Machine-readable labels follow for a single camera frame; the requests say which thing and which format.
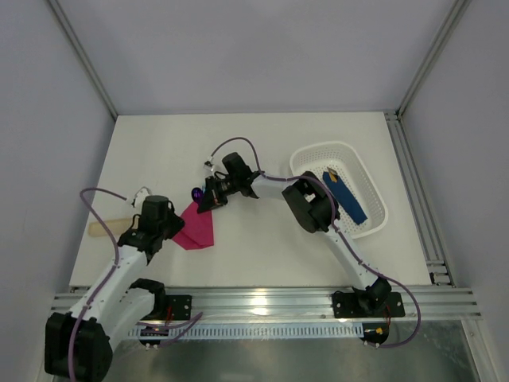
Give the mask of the purple metal spoon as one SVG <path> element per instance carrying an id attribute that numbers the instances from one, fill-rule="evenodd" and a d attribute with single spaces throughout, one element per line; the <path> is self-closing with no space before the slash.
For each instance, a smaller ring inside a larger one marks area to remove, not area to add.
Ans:
<path id="1" fill-rule="evenodd" d="M 200 188 L 200 187 L 193 188 L 191 194 L 192 194 L 192 199 L 197 204 L 199 204 L 203 200 L 204 191 L 202 190 L 202 188 Z"/>

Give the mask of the pink paper napkin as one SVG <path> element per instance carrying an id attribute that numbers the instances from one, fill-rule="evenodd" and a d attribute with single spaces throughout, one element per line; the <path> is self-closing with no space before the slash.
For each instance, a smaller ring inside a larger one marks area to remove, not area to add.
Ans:
<path id="1" fill-rule="evenodd" d="M 173 237 L 173 242 L 186 251 L 209 248 L 215 243 L 212 212 L 198 213 L 198 207 L 192 202 L 183 211 L 185 226 Z"/>

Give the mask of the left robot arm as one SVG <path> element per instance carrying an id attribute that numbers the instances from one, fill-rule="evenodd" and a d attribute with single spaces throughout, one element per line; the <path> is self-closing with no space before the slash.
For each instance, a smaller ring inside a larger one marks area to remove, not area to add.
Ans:
<path id="1" fill-rule="evenodd" d="M 129 228 L 113 236 L 114 257 L 88 292 L 66 313 L 45 324 L 44 369 L 71 381 L 101 381 L 115 349 L 144 318 L 161 314 L 163 283 L 141 278 L 142 270 L 183 227 L 173 203 L 149 195 Z"/>

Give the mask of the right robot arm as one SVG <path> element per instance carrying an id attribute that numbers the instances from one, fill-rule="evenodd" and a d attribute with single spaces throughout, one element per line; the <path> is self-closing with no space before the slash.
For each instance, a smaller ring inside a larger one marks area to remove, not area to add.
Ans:
<path id="1" fill-rule="evenodd" d="M 210 175 L 204 180 L 201 195 L 192 191 L 199 213 L 224 207 L 236 193 L 253 199 L 284 201 L 301 228 L 321 237 L 340 262 L 363 313 L 373 316 L 388 311 L 387 300 L 392 292 L 389 281 L 360 258 L 353 239 L 340 227 L 337 201 L 313 173 L 291 178 L 270 176 L 251 170 L 236 152 L 223 158 L 225 173 L 214 171 L 211 162 L 205 166 Z"/>

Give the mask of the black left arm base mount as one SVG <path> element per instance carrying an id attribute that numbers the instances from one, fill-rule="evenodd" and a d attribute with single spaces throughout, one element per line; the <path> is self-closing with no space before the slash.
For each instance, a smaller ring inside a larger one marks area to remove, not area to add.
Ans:
<path id="1" fill-rule="evenodd" d="M 188 321 L 191 318 L 192 296 L 190 294 L 169 294 L 165 296 L 162 320 L 165 322 Z"/>

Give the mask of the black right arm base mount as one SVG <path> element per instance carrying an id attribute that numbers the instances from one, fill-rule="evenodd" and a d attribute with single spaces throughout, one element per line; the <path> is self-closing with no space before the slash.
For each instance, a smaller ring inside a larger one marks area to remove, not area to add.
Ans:
<path id="1" fill-rule="evenodd" d="M 406 311 L 402 296 L 390 292 L 385 298 L 361 297 L 355 292 L 336 291 L 331 294 L 335 318 L 403 318 Z"/>

